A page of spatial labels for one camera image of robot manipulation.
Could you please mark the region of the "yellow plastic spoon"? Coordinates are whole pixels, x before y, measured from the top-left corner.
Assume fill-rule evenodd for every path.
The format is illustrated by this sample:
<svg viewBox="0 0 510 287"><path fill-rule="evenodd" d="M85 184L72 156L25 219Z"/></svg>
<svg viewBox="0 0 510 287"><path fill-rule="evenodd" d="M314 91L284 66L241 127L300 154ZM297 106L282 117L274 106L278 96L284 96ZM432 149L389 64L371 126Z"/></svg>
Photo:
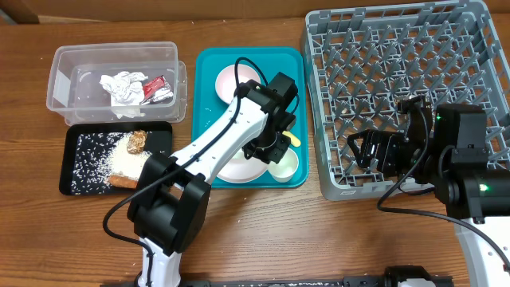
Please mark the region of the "yellow plastic spoon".
<svg viewBox="0 0 510 287"><path fill-rule="evenodd" d="M293 147L300 147L301 146L301 141L294 134L292 134L291 132L283 131L282 134L284 136L287 136L290 139L291 145Z"/></svg>

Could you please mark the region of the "white plastic cup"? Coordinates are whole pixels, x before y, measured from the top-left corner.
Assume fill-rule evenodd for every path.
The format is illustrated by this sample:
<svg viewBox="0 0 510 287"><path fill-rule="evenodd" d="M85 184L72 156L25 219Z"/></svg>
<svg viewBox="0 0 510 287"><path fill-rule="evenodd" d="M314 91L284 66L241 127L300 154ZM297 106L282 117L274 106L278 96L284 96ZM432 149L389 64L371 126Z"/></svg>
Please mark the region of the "white plastic cup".
<svg viewBox="0 0 510 287"><path fill-rule="evenodd" d="M299 158L297 154L288 149L279 163L271 162L267 171L279 183L286 183L291 180L299 167Z"/></svg>

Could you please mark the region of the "white round plate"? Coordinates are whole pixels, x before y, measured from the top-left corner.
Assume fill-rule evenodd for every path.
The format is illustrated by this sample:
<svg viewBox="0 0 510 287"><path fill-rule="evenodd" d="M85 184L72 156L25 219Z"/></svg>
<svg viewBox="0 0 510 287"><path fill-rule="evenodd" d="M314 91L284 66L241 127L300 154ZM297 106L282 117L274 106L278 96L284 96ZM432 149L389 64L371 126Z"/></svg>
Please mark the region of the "white round plate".
<svg viewBox="0 0 510 287"><path fill-rule="evenodd" d="M217 177L227 183L248 183L262 176L267 171L267 166L259 159L246 159L240 149L219 171Z"/></svg>

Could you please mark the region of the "pink bowl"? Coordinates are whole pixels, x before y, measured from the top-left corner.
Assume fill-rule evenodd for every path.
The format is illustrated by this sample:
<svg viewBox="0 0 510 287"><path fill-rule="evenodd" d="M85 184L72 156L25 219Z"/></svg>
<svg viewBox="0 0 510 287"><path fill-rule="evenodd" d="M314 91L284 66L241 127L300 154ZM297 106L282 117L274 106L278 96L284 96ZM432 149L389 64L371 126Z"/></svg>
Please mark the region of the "pink bowl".
<svg viewBox="0 0 510 287"><path fill-rule="evenodd" d="M237 71L240 83L247 82L248 80L255 80L258 83L261 82L257 71L248 65L239 64ZM229 65L218 74L215 81L215 91L223 102L230 104L233 100L235 89L234 65Z"/></svg>

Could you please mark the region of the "red foil wrapper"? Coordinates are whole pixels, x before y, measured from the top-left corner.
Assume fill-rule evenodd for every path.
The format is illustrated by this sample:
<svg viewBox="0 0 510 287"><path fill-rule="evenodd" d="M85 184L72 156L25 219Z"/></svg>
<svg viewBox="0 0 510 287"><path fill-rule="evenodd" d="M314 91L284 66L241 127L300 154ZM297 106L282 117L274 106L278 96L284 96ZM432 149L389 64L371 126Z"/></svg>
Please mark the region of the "red foil wrapper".
<svg viewBox="0 0 510 287"><path fill-rule="evenodd" d="M164 76L159 76L143 85L144 98L140 105L154 104L174 96L171 85Z"/></svg>

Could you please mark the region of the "brown food scraps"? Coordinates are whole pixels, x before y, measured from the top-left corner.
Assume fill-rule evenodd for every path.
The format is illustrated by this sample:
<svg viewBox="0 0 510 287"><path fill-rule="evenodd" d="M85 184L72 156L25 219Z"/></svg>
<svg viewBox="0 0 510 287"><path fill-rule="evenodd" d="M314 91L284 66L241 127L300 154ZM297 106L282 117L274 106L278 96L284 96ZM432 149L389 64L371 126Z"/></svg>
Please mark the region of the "brown food scraps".
<svg viewBox="0 0 510 287"><path fill-rule="evenodd" d="M137 155L143 152L147 141L147 132L143 130L134 131L127 142L127 152Z"/></svg>

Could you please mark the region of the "white napkin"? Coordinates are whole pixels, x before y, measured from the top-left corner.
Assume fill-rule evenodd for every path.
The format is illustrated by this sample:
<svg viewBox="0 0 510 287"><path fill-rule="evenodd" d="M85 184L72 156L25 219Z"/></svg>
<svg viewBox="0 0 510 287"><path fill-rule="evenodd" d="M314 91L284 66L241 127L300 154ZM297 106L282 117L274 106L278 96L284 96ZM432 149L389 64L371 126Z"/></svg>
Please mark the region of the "white napkin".
<svg viewBox="0 0 510 287"><path fill-rule="evenodd" d="M148 76L141 72L122 71L115 76L102 75L100 85L110 94L112 112L118 119L144 116L139 108L144 100L143 82Z"/></svg>

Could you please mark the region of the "brown sausage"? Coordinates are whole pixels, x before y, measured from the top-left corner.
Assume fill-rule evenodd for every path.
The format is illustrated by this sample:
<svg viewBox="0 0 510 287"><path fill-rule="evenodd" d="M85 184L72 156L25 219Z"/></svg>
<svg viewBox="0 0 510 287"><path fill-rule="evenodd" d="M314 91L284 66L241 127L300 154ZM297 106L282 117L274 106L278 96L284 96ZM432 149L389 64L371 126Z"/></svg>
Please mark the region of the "brown sausage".
<svg viewBox="0 0 510 287"><path fill-rule="evenodd" d="M127 177L119 176L119 175L111 175L108 178L108 182L114 186L119 188L127 188L127 189L136 189L138 181L134 179L129 179Z"/></svg>

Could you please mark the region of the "white rice pile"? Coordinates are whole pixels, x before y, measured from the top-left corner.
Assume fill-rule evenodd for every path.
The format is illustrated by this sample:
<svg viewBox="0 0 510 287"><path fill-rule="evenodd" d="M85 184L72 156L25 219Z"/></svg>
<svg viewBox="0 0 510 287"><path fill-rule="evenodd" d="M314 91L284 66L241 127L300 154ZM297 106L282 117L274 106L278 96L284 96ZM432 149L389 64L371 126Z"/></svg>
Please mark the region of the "white rice pile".
<svg viewBox="0 0 510 287"><path fill-rule="evenodd" d="M147 132L142 153L127 152L129 136L133 132L83 133L77 137L70 181L71 195L106 195L132 190L114 187L108 182L111 175L139 180L143 165L159 149L150 147L151 140L165 136L164 132Z"/></svg>

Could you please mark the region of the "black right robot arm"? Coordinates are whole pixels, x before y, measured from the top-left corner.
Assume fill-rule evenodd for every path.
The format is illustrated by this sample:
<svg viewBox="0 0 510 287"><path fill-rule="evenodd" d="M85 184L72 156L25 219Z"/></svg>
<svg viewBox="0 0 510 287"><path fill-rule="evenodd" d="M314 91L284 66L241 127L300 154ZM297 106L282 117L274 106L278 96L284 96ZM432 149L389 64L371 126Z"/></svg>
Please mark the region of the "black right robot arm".
<svg viewBox="0 0 510 287"><path fill-rule="evenodd" d="M398 102L405 132L367 129L347 144L357 165L399 180L378 200L380 211L437 218L454 224L473 286L509 284L509 172L488 168L486 114L472 104L440 104L425 96ZM408 179L427 185L445 214L384 206Z"/></svg>

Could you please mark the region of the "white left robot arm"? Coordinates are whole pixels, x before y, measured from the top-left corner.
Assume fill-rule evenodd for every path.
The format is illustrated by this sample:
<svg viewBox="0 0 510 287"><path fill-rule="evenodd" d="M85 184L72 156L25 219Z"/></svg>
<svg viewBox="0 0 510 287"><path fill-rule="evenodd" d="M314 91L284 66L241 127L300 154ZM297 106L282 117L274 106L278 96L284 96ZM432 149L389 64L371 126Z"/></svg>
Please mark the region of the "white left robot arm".
<svg viewBox="0 0 510 287"><path fill-rule="evenodd" d="M202 228L211 184L238 151L246 159L279 163L288 150L284 132L296 122L287 110L299 98L295 81L278 73L267 85L241 83L236 93L195 141L145 163L127 213L143 245L138 286L179 285L180 255Z"/></svg>

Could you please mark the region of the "grey dishwasher rack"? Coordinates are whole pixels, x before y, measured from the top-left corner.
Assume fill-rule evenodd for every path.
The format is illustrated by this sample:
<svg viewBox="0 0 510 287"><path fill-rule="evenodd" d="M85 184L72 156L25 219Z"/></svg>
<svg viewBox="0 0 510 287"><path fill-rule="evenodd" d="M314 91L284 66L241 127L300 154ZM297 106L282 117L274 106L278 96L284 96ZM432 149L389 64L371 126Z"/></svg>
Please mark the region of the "grey dishwasher rack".
<svg viewBox="0 0 510 287"><path fill-rule="evenodd" d="M302 37L322 195L381 196L394 180L360 167L347 145L367 129L401 132L398 99L476 104L487 115L488 167L509 166L509 65L482 1L313 10Z"/></svg>

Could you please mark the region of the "black tray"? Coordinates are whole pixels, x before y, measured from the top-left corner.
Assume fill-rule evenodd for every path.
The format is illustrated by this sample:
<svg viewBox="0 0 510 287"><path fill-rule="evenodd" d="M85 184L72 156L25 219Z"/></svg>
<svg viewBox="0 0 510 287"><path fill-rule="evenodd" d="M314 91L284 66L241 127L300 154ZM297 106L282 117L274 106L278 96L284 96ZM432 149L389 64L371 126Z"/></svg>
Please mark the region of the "black tray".
<svg viewBox="0 0 510 287"><path fill-rule="evenodd" d="M160 136L158 140L151 140L150 147L157 147L156 151L165 156L169 156L172 150L172 127L167 122L162 121L149 121L149 122L119 122L119 123L101 123L101 124L76 124L72 126L66 134L64 156L61 165L61 176L59 182L59 191L63 195L70 194L70 181L72 173L72 164L74 153L77 146L77 137L83 133L96 133L96 132L133 132L144 130L149 132L164 132L165 136ZM119 191L115 195L128 193L131 190Z"/></svg>

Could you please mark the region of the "clear plastic bin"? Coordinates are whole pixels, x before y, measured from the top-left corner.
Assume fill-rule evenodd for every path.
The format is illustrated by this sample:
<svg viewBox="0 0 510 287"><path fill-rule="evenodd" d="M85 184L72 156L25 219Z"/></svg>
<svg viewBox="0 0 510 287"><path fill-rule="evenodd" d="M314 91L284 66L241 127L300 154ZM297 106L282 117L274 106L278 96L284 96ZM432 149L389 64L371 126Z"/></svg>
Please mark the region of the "clear plastic bin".
<svg viewBox="0 0 510 287"><path fill-rule="evenodd" d="M100 78L113 77L122 71L145 74L148 79L143 85L164 76L174 96L159 103L140 105L144 116L118 119ZM63 116L68 125L152 120L178 123L185 117L186 106L186 66L179 60L177 46L171 41L65 45L55 52L46 107Z"/></svg>

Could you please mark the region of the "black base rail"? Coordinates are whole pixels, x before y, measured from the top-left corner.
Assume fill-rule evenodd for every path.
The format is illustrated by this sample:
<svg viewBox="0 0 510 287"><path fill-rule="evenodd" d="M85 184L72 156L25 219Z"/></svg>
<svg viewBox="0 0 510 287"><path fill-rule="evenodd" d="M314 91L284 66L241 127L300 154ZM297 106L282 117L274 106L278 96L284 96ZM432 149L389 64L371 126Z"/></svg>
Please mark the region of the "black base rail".
<svg viewBox="0 0 510 287"><path fill-rule="evenodd" d="M300 281L185 281L180 287L454 287L451 276L429 274L420 265L396 265L382 275L346 276L340 279Z"/></svg>

